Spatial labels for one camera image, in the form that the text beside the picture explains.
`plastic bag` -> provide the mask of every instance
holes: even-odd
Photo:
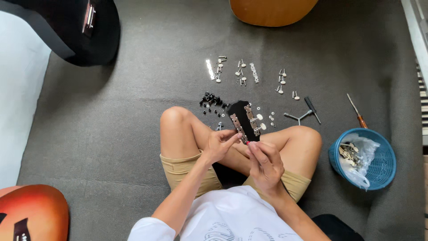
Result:
[[[345,159],[339,155],[340,166],[345,175],[356,185],[364,187],[365,190],[370,186],[370,182],[366,178],[367,169],[375,157],[375,151],[380,144],[365,137],[359,137],[357,133],[346,135],[341,143],[350,142],[358,148],[358,157],[362,166],[358,170],[354,169]]]

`knee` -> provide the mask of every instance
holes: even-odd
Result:
[[[180,106],[173,106],[162,113],[160,122],[177,123],[182,122],[190,111]]]
[[[322,138],[318,131],[305,126],[294,126],[290,127],[290,129],[292,130],[293,137],[305,140],[306,142],[309,142],[309,144],[321,147]]]

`black guitar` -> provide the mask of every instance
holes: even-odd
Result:
[[[263,116],[257,114],[257,117],[254,118],[248,101],[239,100],[235,104],[230,105],[227,109],[227,114],[236,130],[242,134],[242,143],[248,144],[248,142],[260,141],[260,129],[266,130],[266,125],[261,123],[260,127],[257,127],[256,120],[263,120]]]
[[[52,51],[78,66],[108,64],[119,47],[113,0],[0,0],[0,11],[25,20]]]

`hand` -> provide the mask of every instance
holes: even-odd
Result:
[[[239,143],[242,137],[241,133],[236,133],[236,130],[220,130],[211,132],[208,137],[208,144],[205,146],[204,152],[200,158],[207,161],[207,165],[212,165],[224,158],[230,147],[234,143]]]
[[[268,196],[285,191],[280,182],[284,166],[276,146],[270,143],[250,142],[246,153],[250,157],[250,175],[254,183]]]

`white wall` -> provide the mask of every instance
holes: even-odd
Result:
[[[16,185],[50,53],[24,20],[0,11],[0,189]]]

